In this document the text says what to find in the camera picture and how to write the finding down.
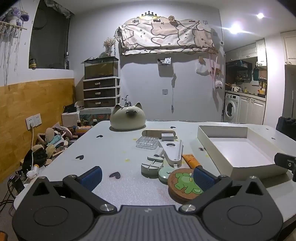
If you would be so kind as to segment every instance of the clear plastic tray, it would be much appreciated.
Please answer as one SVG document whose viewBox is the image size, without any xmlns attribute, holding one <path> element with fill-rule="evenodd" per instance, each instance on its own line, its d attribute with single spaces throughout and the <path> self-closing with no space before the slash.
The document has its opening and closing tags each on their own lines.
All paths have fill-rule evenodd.
<svg viewBox="0 0 296 241">
<path fill-rule="evenodd" d="M 159 138 L 157 138 L 157 137 L 143 137 L 143 136 L 141 136 L 136 141 L 136 143 L 137 143 L 136 147 L 155 150 L 158 146 L 158 140 L 159 140 Z"/>
</svg>

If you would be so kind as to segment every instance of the ceiling light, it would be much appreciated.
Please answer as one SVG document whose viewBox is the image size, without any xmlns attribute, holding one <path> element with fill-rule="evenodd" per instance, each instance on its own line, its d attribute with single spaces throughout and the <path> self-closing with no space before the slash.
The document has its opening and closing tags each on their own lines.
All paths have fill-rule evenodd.
<svg viewBox="0 0 296 241">
<path fill-rule="evenodd" d="M 257 18 L 259 18 L 259 19 L 264 18 L 264 14 L 263 14 L 263 13 L 259 13 L 259 14 L 257 15 Z"/>
<path fill-rule="evenodd" d="M 237 24 L 237 23 L 234 23 L 231 28 L 229 28 L 229 31 L 232 33 L 232 34 L 237 34 L 237 33 L 240 33 L 242 32 L 242 29 L 241 27 Z"/>
</svg>

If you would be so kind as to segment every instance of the flower vase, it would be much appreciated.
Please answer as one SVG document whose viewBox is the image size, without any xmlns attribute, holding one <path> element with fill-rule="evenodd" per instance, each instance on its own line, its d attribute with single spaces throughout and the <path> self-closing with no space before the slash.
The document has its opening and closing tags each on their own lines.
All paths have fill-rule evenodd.
<svg viewBox="0 0 296 241">
<path fill-rule="evenodd" d="M 111 56 L 112 46 L 105 46 L 105 53 L 107 56 Z"/>
</svg>

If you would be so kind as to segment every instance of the wooden wall panel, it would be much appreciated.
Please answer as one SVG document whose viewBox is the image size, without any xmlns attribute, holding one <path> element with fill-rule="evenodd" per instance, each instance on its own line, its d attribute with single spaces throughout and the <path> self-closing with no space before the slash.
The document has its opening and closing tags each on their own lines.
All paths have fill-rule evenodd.
<svg viewBox="0 0 296 241">
<path fill-rule="evenodd" d="M 34 128 L 44 133 L 58 121 L 64 105 L 75 102 L 74 79 L 25 82 L 0 87 L 0 182 L 19 167 L 31 148 L 32 132 L 26 118 L 41 114 L 42 124 Z"/>
</svg>

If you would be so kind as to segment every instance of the white cabinet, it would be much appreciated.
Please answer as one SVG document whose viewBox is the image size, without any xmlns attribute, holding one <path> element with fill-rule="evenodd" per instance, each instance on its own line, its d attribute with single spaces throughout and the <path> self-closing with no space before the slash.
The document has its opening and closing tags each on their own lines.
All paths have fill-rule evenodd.
<svg viewBox="0 0 296 241">
<path fill-rule="evenodd" d="M 267 66 L 265 41 L 259 40 L 256 42 L 258 66 Z"/>
<path fill-rule="evenodd" d="M 250 117 L 250 124 L 262 125 L 265 112 L 265 102 L 257 99 L 251 99 L 251 104 L 252 116 Z"/>
<path fill-rule="evenodd" d="M 296 31 L 281 34 L 285 64 L 296 65 Z"/>
<path fill-rule="evenodd" d="M 265 102 L 246 96 L 240 96 L 238 123 L 263 124 Z"/>
<path fill-rule="evenodd" d="M 239 48 L 239 59 L 257 57 L 256 43 Z"/>
<path fill-rule="evenodd" d="M 238 123 L 246 124 L 250 98 L 240 96 Z"/>
<path fill-rule="evenodd" d="M 235 50 L 231 50 L 229 52 L 225 53 L 225 62 L 231 62 L 231 61 L 235 61 L 235 60 L 239 60 L 239 50 L 235 49 Z"/>
</svg>

